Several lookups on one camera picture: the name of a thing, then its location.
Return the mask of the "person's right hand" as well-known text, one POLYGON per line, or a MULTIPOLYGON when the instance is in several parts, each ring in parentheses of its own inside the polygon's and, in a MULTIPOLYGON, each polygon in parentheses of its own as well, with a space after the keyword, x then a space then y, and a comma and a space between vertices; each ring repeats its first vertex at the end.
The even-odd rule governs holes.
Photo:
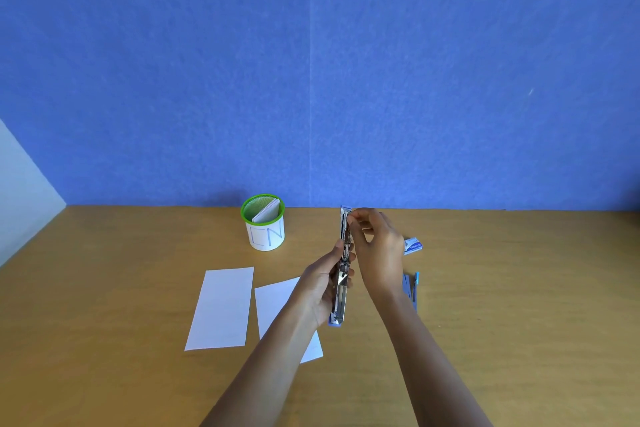
POLYGON ((365 233, 371 243, 369 262, 358 262, 365 288, 374 303, 384 302, 400 294, 403 283, 403 236, 389 217, 375 208, 357 208, 348 216, 353 231, 353 219, 369 220, 374 233, 365 233))

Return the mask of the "person's left hand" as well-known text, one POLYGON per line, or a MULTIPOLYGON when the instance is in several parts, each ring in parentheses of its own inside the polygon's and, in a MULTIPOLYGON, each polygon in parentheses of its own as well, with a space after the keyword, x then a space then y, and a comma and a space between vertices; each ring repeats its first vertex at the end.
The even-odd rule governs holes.
POLYGON ((321 257, 303 271, 286 304, 286 309, 292 311, 295 319, 308 332, 325 325, 332 309, 333 286, 330 275, 334 267, 320 267, 321 257))

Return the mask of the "blue metal stapler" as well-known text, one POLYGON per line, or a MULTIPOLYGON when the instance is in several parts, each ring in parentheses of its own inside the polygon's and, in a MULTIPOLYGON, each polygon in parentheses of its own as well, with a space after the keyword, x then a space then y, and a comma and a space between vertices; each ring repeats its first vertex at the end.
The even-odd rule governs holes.
MULTIPOLYGON (((352 243, 352 235, 348 225, 348 215, 352 209, 347 206, 340 207, 340 239, 343 241, 343 250, 340 261, 338 261, 331 273, 331 283, 333 286, 332 309, 328 319, 328 325, 340 327, 343 324, 346 301, 348 295, 348 278, 350 271, 349 253, 352 243)), ((417 310, 417 288, 419 285, 419 272, 414 274, 404 273, 403 290, 413 303, 413 307, 417 310)))

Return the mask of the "person's right forearm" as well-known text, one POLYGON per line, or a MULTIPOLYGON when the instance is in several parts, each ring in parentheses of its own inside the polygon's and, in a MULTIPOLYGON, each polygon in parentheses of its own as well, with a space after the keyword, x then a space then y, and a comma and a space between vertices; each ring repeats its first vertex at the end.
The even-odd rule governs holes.
POLYGON ((419 427, 493 427, 402 288, 369 291, 396 352, 419 427))

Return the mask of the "person's left forearm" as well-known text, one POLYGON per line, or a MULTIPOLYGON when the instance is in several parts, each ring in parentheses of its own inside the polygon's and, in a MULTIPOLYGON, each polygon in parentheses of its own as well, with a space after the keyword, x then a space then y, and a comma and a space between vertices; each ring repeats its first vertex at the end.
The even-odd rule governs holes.
POLYGON ((316 330, 308 304, 288 302, 199 427, 275 427, 316 330))

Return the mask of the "green mesh pen cup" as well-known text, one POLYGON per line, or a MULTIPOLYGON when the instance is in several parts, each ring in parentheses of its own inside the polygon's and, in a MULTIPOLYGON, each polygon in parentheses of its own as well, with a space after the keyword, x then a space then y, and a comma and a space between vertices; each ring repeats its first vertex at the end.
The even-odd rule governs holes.
POLYGON ((271 221, 270 223, 252 223, 251 217, 247 216, 246 210, 248 206, 250 206, 251 201, 260 196, 277 197, 272 194, 258 194, 249 197, 241 206, 241 217, 246 224, 247 234, 251 246, 261 252, 270 252, 275 250, 276 248, 279 248, 285 240, 285 204, 279 197, 277 197, 281 201, 280 214, 278 218, 271 221))

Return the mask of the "white paper sheet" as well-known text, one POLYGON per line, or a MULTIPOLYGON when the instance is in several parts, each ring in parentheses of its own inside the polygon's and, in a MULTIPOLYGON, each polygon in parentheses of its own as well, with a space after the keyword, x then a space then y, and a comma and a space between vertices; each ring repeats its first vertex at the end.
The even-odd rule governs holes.
MULTIPOLYGON (((260 339, 262 339, 266 334, 269 326, 271 326, 276 316, 280 313, 280 310, 290 298, 299 279, 300 277, 295 277, 283 282, 254 289, 260 339)), ((315 332, 301 359, 301 363, 310 362, 318 358, 322 358, 323 356, 324 354, 319 340, 319 335, 315 332)))
POLYGON ((185 350, 246 344, 253 268, 205 272, 185 350))

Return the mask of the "white folded paper card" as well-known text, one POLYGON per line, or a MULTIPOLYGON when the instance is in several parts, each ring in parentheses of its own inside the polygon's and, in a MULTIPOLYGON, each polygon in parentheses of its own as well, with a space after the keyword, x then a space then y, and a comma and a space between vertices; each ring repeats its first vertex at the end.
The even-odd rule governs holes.
POLYGON ((280 205, 281 201, 277 197, 260 196, 251 201, 246 213, 251 217, 252 223, 270 223, 278 218, 280 205))

